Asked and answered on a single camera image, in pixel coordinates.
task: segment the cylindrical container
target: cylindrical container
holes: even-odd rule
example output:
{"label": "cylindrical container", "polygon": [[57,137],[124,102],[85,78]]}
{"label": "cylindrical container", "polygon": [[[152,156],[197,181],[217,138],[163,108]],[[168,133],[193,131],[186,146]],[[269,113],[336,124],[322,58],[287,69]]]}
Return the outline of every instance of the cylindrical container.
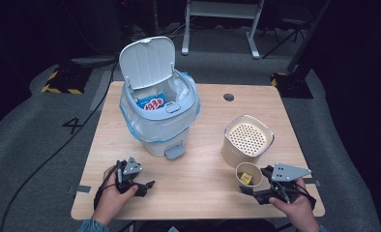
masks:
{"label": "cylindrical container", "polygon": [[238,191],[240,191],[240,186],[254,189],[258,187],[263,181],[263,174],[260,171],[260,168],[251,162],[240,163],[235,169],[235,174],[236,190]]}
{"label": "cylindrical container", "polygon": [[226,127],[221,154],[233,168],[241,162],[257,163],[274,140],[273,132],[263,123],[249,115],[242,115]]}

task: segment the wooden table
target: wooden table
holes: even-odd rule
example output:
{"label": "wooden table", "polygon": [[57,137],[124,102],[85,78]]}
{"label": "wooden table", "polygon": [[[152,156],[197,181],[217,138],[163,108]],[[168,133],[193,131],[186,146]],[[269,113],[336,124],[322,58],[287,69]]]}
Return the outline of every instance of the wooden table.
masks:
{"label": "wooden table", "polygon": [[[74,219],[90,218],[93,200],[103,180],[103,172],[116,160],[130,156],[143,170],[135,181],[156,181],[145,197],[134,197],[117,217],[119,219],[186,218],[284,218],[272,205],[259,205],[248,195],[234,189],[235,170],[225,163],[220,149],[224,129],[236,117],[248,114],[260,120],[275,134],[275,142],[257,162],[259,167],[276,162],[308,168],[278,90],[271,86],[197,84],[201,98],[198,118],[190,126],[186,153],[172,161],[157,158],[130,134],[119,109],[123,82],[113,82],[103,106],[80,184],[89,193],[78,192],[72,209]],[[232,94],[234,101],[226,101]],[[270,187],[264,180],[261,188]],[[315,185],[307,185],[317,199],[314,214],[325,213]]]}

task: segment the dark background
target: dark background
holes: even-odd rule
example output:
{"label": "dark background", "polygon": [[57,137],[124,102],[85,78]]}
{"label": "dark background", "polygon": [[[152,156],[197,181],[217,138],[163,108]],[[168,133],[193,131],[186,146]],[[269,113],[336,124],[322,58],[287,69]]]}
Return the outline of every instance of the dark background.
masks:
{"label": "dark background", "polygon": [[[159,0],[158,25],[182,22],[185,3]],[[30,97],[31,80],[47,67],[118,52],[134,23],[154,35],[153,7],[151,0],[0,1],[0,120]],[[333,0],[299,66],[314,69],[323,83],[381,221],[381,1]]]}

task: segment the white trash can lid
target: white trash can lid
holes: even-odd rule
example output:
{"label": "white trash can lid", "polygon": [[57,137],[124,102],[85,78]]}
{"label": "white trash can lid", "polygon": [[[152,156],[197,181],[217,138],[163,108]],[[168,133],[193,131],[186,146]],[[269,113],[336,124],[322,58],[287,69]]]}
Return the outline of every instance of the white trash can lid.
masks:
{"label": "white trash can lid", "polygon": [[142,89],[168,79],[175,67],[175,46],[168,37],[147,38],[126,46],[119,56],[125,81]]}

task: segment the mesh lid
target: mesh lid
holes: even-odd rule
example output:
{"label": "mesh lid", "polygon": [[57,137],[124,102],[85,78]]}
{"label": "mesh lid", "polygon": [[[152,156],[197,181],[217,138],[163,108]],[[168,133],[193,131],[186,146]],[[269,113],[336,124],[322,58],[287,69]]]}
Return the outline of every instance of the mesh lid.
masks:
{"label": "mesh lid", "polygon": [[245,155],[262,155],[273,143],[272,131],[257,119],[243,115],[234,120],[225,130],[226,138]]}
{"label": "mesh lid", "polygon": [[142,89],[168,79],[175,67],[175,46],[167,37],[143,39],[126,46],[119,64],[132,89]]}

